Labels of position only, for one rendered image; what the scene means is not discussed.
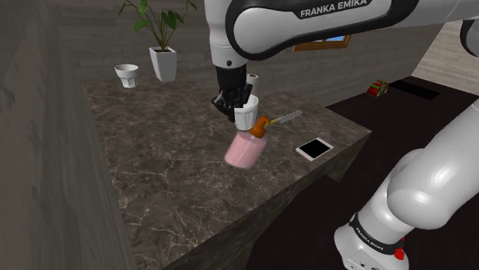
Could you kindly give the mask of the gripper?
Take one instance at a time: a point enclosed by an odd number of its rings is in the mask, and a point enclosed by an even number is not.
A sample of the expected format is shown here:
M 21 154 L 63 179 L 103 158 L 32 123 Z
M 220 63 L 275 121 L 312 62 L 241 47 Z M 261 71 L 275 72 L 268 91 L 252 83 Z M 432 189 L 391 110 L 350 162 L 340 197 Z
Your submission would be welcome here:
M 226 115 L 228 120 L 235 120 L 234 107 L 226 101 L 238 99 L 243 104 L 248 102 L 253 86 L 246 83 L 246 65 L 235 68 L 216 67 L 216 75 L 221 92 L 211 100 L 211 103 Z

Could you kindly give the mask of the white ribbed cup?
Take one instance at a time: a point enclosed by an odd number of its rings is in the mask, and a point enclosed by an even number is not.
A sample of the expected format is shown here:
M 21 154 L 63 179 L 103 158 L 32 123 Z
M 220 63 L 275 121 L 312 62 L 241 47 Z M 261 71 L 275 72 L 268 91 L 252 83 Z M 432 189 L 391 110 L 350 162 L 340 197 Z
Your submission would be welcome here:
M 138 85 L 139 67 L 135 64 L 118 64 L 114 67 L 117 76 L 125 88 L 135 88 Z
M 259 106 L 259 99 L 257 96 L 251 94 L 248 101 L 242 108 L 234 109 L 235 126 L 237 130 L 250 130 L 256 122 L 256 116 Z

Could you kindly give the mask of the green plant in white pot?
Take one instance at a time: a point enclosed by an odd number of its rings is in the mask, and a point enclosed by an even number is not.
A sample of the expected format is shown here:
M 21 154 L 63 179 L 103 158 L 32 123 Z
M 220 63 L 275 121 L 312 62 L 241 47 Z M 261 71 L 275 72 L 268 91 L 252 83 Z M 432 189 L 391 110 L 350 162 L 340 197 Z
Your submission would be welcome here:
M 184 1 L 185 11 L 182 14 L 163 9 L 155 13 L 147 0 L 139 0 L 137 4 L 134 4 L 132 0 L 123 0 L 118 12 L 120 15 L 125 7 L 132 7 L 139 16 L 132 24 L 132 32 L 136 33 L 146 28 L 153 34 L 157 46 L 149 47 L 150 59 L 157 78 L 162 82 L 176 80 L 177 52 L 170 46 L 170 39 L 178 27 L 184 23 L 189 10 L 192 8 L 197 11 L 197 6 L 191 0 Z

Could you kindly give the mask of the white phone with black screen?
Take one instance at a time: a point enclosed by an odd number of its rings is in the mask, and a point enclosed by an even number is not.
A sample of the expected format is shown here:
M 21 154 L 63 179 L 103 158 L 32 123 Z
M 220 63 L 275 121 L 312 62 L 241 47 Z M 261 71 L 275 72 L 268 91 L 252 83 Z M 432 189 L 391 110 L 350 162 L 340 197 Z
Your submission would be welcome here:
M 313 140 L 310 140 L 308 143 L 296 147 L 296 152 L 303 156 L 308 161 L 313 161 L 319 158 L 324 153 L 332 150 L 334 146 L 325 142 L 323 139 L 316 137 Z

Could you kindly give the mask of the white paper roll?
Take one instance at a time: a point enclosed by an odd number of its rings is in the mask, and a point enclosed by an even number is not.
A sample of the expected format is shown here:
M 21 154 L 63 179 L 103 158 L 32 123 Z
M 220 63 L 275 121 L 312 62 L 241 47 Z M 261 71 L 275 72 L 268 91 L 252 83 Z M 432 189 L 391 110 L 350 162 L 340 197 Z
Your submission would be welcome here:
M 259 76 L 257 74 L 247 74 L 246 82 L 252 86 L 251 94 L 256 94 L 259 87 Z

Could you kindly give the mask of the pink bottle with orange pump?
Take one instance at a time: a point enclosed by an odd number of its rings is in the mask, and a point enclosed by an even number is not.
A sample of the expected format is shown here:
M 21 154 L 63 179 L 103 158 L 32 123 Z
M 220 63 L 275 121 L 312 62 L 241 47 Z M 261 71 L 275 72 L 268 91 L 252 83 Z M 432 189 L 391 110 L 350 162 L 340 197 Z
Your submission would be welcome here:
M 265 125 L 269 123 L 270 119 L 262 115 L 251 130 L 238 132 L 226 152 L 225 162 L 242 169 L 252 167 L 266 146 Z

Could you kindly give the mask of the red and green box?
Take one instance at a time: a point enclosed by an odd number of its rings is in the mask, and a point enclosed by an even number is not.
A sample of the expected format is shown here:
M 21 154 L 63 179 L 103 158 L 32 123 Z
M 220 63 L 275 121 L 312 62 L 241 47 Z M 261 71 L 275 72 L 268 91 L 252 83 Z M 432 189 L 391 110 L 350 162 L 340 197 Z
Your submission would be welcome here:
M 369 94 L 373 97 L 379 97 L 385 94 L 388 90 L 388 82 L 383 80 L 376 80 L 366 91 L 366 94 Z

